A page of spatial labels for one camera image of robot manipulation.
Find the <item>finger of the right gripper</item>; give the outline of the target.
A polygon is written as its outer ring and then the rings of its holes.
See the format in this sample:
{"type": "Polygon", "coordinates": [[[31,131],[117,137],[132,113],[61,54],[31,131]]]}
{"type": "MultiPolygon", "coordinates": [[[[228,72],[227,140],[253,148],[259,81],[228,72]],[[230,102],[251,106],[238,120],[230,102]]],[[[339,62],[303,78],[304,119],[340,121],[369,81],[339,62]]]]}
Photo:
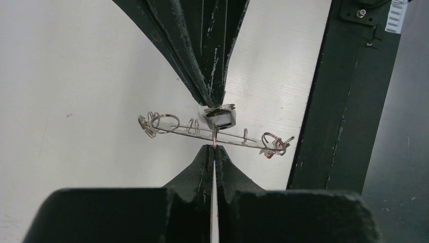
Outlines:
{"type": "Polygon", "coordinates": [[[228,64],[249,1],[178,1],[184,65],[198,104],[221,106],[228,64]]]}
{"type": "Polygon", "coordinates": [[[191,44],[179,1],[114,1],[164,56],[191,96],[214,107],[215,97],[191,44]]]}

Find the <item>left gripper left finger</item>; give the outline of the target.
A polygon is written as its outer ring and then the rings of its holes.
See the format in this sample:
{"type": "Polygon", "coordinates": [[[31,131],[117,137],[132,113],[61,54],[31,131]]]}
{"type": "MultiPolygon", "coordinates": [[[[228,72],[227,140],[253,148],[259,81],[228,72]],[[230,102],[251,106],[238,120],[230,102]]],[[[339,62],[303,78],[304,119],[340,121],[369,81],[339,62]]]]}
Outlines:
{"type": "Polygon", "coordinates": [[[214,150],[159,188],[64,188],[40,206],[24,242],[210,242],[214,150]]]}

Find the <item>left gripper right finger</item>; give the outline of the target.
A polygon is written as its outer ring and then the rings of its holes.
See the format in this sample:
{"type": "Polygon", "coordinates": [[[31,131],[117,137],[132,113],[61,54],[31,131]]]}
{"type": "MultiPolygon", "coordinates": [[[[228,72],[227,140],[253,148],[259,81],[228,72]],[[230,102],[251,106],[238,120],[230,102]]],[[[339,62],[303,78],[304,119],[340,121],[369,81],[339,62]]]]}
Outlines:
{"type": "Polygon", "coordinates": [[[330,190],[264,190],[222,146],[214,150],[220,242],[380,242],[361,197],[330,190]]]}

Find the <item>red tagged key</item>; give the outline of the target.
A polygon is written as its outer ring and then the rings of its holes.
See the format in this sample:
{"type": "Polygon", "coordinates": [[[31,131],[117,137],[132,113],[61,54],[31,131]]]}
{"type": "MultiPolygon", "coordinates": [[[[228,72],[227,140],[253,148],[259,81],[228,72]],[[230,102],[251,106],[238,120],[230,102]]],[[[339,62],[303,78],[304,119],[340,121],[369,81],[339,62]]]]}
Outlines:
{"type": "Polygon", "coordinates": [[[271,159],[275,155],[283,156],[285,154],[286,149],[282,140],[274,140],[271,144],[273,147],[263,148],[259,151],[259,154],[262,154],[267,159],[271,159]]]}

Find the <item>black tagged key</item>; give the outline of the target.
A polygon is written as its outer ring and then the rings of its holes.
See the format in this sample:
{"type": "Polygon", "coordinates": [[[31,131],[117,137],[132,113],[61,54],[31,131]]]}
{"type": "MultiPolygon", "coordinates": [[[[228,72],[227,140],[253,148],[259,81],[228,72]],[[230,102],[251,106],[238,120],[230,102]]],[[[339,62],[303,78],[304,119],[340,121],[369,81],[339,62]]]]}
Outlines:
{"type": "Polygon", "coordinates": [[[224,104],[214,108],[200,105],[198,107],[198,118],[211,130],[215,127],[219,130],[224,130],[236,125],[235,109],[235,104],[224,104]]]}

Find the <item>metal key ring disc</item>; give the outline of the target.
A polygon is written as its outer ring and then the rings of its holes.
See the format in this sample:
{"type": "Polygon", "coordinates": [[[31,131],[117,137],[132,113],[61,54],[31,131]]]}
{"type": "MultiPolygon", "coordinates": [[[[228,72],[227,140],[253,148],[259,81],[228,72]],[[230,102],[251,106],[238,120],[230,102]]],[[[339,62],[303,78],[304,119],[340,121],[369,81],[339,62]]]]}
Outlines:
{"type": "Polygon", "coordinates": [[[215,145],[222,143],[258,149],[259,151],[263,148],[273,147],[271,143],[274,140],[282,140],[287,152],[291,142],[295,139],[294,136],[291,136],[284,140],[270,132],[263,133],[259,139],[251,138],[248,136],[248,129],[244,129],[242,135],[222,132],[218,128],[211,130],[210,128],[202,128],[199,120],[194,118],[183,125],[177,116],[169,113],[148,112],[146,117],[138,116],[138,123],[150,138],[155,138],[161,134],[175,134],[210,141],[215,145]]]}

